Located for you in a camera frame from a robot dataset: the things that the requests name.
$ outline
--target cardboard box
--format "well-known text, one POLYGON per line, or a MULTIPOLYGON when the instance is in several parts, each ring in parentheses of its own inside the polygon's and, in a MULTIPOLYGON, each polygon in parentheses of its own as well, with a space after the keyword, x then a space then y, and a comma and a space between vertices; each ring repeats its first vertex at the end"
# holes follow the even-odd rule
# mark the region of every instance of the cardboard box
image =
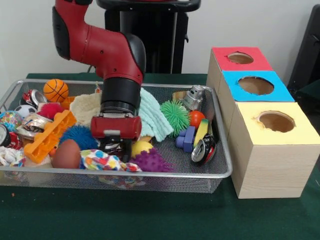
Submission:
POLYGON ((295 101, 274 71, 222 71, 222 75, 218 99, 227 137, 236 106, 235 101, 295 101))
POLYGON ((237 102, 228 144, 240 199, 300 197, 320 154, 296 102, 237 102))
POLYGON ((272 71, 258 47, 213 47, 206 85, 219 92, 222 71, 272 71))

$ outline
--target orange toy block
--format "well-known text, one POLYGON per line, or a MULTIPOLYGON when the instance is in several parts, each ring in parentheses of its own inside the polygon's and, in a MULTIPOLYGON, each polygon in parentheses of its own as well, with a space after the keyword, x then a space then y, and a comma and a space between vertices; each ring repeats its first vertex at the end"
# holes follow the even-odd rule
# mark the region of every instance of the orange toy block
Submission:
POLYGON ((70 109, 70 104, 75 100, 75 96, 69 96, 67 97, 63 102, 61 102, 61 107, 63 107, 66 110, 70 109))
POLYGON ((35 135, 34 142, 24 147, 24 155, 34 163, 40 164, 58 144, 67 128, 72 127, 76 122, 76 118, 69 110, 57 113, 54 121, 44 126, 44 132, 35 135))

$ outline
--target light blue cloth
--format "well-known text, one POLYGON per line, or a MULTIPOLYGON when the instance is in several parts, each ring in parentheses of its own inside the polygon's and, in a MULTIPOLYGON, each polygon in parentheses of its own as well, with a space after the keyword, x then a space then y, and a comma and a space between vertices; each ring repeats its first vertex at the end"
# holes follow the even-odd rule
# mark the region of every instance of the light blue cloth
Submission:
POLYGON ((140 96, 139 116, 142 121, 140 136, 155 137, 158 142, 162 142, 174 129, 160 111, 160 104, 150 92, 141 88, 140 96))

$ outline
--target green table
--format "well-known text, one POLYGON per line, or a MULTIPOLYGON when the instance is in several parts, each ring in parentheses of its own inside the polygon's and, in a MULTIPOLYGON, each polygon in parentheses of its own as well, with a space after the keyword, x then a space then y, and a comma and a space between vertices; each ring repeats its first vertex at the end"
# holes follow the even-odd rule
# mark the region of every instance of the green table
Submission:
MULTIPOLYGON (((29 78, 99 81, 94 74, 29 78)), ((150 75, 146 82, 204 84, 206 75, 150 75)), ((290 240, 320 237, 320 173, 301 198, 237 199, 232 181, 213 194, 0 187, 1 239, 290 240)))

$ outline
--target yellow box lid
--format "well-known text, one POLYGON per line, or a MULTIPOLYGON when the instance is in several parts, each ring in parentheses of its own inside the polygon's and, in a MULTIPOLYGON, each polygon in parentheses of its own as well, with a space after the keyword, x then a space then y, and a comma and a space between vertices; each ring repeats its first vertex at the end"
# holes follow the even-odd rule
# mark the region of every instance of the yellow box lid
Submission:
POLYGON ((236 104, 254 145, 320 145, 319 134, 296 102, 236 104))

